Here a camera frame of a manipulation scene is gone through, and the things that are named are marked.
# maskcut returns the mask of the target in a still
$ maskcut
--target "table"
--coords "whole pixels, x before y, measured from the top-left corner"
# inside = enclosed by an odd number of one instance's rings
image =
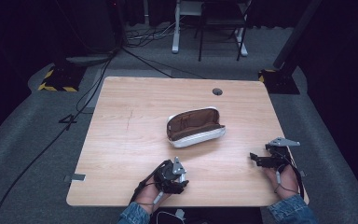
[[[219,88],[222,95],[214,95]],[[174,148],[170,115],[216,106],[224,136]],[[265,206],[279,199],[249,153],[283,137],[263,83],[258,81],[107,77],[76,167],[71,205],[126,206],[138,183],[163,161],[179,157],[190,182],[164,206]]]
[[[172,53],[179,52],[179,40],[180,40],[180,16],[200,16],[201,15],[201,5],[202,1],[182,1],[176,0],[176,9],[175,9],[175,30],[173,33],[173,42],[172,42]],[[241,42],[242,30],[240,29],[235,33],[235,37],[237,38],[237,42]],[[248,51],[246,50],[245,45],[242,45],[241,55],[247,56]]]

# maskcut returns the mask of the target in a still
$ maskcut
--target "scratch on table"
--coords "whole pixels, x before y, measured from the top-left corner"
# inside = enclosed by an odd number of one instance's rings
[[[127,130],[126,130],[126,131],[128,131],[128,130],[129,130],[129,126],[130,126],[130,119],[132,118],[132,112],[133,112],[133,109],[131,110],[130,117],[129,117],[129,119],[127,120]]]

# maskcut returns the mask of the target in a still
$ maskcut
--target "chair seat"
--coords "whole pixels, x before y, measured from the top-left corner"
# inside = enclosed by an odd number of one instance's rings
[[[243,26],[245,23],[237,3],[206,2],[202,7],[206,25]]]

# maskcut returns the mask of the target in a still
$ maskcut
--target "person's left hand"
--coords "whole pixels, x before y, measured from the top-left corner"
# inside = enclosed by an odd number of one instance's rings
[[[147,214],[152,214],[155,212],[159,206],[171,196],[171,194],[164,193],[159,201],[156,204],[153,204],[153,201],[157,198],[159,194],[156,185],[154,184],[154,178],[150,178],[146,182],[146,186],[141,190],[138,196],[135,199],[135,202],[138,203]]]

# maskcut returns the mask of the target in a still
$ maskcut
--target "denim jacket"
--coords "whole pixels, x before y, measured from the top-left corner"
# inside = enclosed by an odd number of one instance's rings
[[[278,224],[318,223],[312,211],[299,195],[279,201],[269,206],[268,210]],[[149,221],[150,215],[139,204],[130,203],[121,213],[117,224],[147,224]]]

